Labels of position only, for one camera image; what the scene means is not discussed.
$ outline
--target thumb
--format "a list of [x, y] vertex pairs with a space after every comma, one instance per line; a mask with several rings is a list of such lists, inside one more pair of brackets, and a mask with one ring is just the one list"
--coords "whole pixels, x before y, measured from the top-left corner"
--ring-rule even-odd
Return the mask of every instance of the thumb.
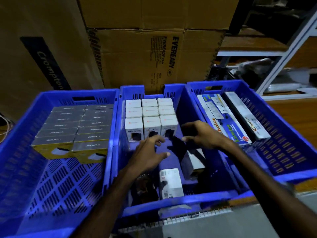
[[195, 141], [195, 136], [184, 136], [184, 137], [182, 137], [182, 140], [184, 142], [188, 142], [189, 140]]
[[170, 156], [171, 153], [170, 152], [163, 152], [163, 153], [160, 153], [158, 154], [158, 157], [161, 159], [161, 160], [164, 160], [166, 159], [168, 156]]

